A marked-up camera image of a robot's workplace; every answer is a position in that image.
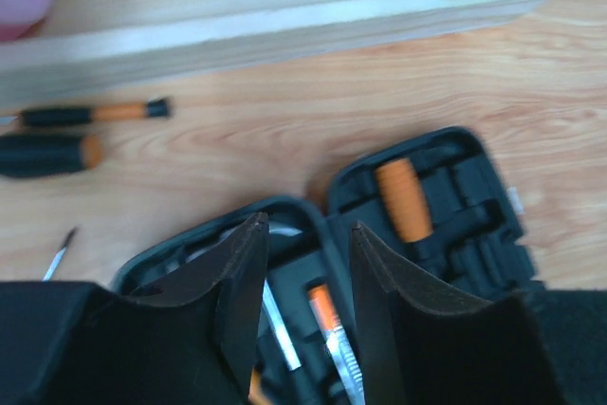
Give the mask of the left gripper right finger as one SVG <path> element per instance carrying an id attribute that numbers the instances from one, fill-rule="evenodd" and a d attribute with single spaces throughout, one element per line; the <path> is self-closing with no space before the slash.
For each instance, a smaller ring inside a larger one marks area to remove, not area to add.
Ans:
<path id="1" fill-rule="evenodd" d="M 491 302 L 446 284 L 371 230 L 350 234 L 369 404 L 602 404 L 606 294 L 532 289 Z"/>

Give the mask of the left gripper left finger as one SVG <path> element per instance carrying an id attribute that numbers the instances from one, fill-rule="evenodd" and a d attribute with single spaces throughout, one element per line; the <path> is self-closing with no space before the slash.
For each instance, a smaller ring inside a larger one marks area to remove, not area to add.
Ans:
<path id="1" fill-rule="evenodd" d="M 257 213 L 190 263 L 120 295 L 1 285 L 5 404 L 244 404 L 267 275 Z"/>

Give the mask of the small needle nose pliers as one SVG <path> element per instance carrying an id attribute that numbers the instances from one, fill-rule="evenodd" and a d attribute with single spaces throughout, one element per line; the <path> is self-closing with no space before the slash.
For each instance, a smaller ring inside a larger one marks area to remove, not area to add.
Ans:
<path id="1" fill-rule="evenodd" d="M 363 375 L 327 285 L 308 290 L 310 306 L 351 404 L 364 404 Z"/>

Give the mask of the steel claw hammer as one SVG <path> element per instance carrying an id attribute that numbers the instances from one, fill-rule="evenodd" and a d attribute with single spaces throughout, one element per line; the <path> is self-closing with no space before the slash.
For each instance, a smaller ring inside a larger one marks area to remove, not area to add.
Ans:
<path id="1" fill-rule="evenodd" d="M 221 242 L 227 239 L 234 231 L 236 227 L 223 231 L 219 234 L 217 242 L 212 245 L 203 247 L 196 252 L 191 253 L 185 260 L 186 263 L 193 261 L 193 259 L 199 257 L 204 252 L 218 246 Z M 278 222 L 270 222 L 269 233 L 275 235 L 281 235 L 284 237 L 295 237 L 302 233 L 301 230 L 281 224 Z M 303 367 L 301 357 L 298 355 L 293 339 L 288 333 L 285 320 L 279 310 L 279 306 L 276 303 L 273 292 L 267 281 L 264 281 L 263 289 L 263 310 L 267 317 L 269 327 L 276 340 L 281 353 L 285 359 L 285 365 L 288 369 L 288 379 L 291 383 L 294 396 L 297 399 L 298 404 L 321 404 L 314 393 L 310 379 Z M 249 393 L 250 400 L 255 397 L 258 400 L 257 403 L 261 404 L 261 398 L 264 397 L 260 393 L 261 386 L 257 386 L 257 389 L 251 387 Z"/>

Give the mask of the orange handled pliers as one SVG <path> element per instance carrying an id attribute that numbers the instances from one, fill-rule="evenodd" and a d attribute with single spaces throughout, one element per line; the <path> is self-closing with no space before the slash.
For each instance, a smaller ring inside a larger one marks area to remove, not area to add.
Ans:
<path id="1" fill-rule="evenodd" d="M 271 401 L 264 394 L 261 375 L 256 370 L 251 373 L 248 401 L 252 405 L 271 405 Z"/>

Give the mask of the black plastic tool case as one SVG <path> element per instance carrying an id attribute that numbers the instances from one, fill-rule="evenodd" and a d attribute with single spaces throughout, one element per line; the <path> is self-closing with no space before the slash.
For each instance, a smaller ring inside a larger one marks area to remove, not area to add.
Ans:
<path id="1" fill-rule="evenodd" d="M 425 195 L 430 230 L 418 241 L 397 231 L 384 203 L 379 170 L 406 160 Z M 326 347 L 308 292 L 325 286 L 349 340 L 356 336 L 349 276 L 350 229 L 362 223 L 395 253 L 469 294 L 496 301 L 538 286 L 521 244 L 524 230 L 482 141 L 462 127 L 412 138 L 342 169 L 326 207 L 274 195 L 167 239 L 129 260 L 112 287 L 128 295 L 224 241 L 250 215 L 269 221 L 267 278 L 288 336 L 319 404 L 345 404 L 346 390 Z"/>

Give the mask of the small orange screwdriver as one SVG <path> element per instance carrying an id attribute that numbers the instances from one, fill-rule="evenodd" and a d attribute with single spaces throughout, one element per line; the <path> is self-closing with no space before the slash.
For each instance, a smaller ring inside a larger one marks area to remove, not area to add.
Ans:
<path id="1" fill-rule="evenodd" d="M 417 258 L 420 243 L 433 233 L 430 209 L 414 165 L 407 158 L 389 161 L 375 169 L 379 193 L 395 232 Z"/>

